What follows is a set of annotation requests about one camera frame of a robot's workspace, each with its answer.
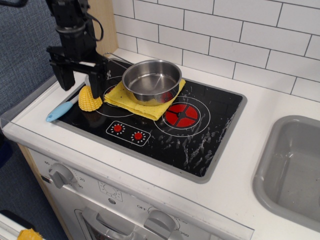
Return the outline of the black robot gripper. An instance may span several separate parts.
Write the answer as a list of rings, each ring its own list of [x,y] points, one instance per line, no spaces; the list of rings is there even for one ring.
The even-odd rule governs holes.
[[[50,65],[61,88],[65,91],[75,84],[74,71],[88,74],[92,96],[100,97],[107,80],[107,61],[97,52],[97,42],[93,27],[56,28],[60,46],[48,46]]]

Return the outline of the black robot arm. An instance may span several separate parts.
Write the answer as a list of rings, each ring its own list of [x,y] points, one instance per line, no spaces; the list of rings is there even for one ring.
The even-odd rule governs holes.
[[[49,46],[50,65],[63,90],[75,84],[74,72],[87,74],[93,98],[99,98],[107,80],[107,60],[96,48],[104,37],[95,35],[95,17],[88,13],[87,0],[48,0],[47,5],[55,18],[55,30],[59,34],[61,46]]]

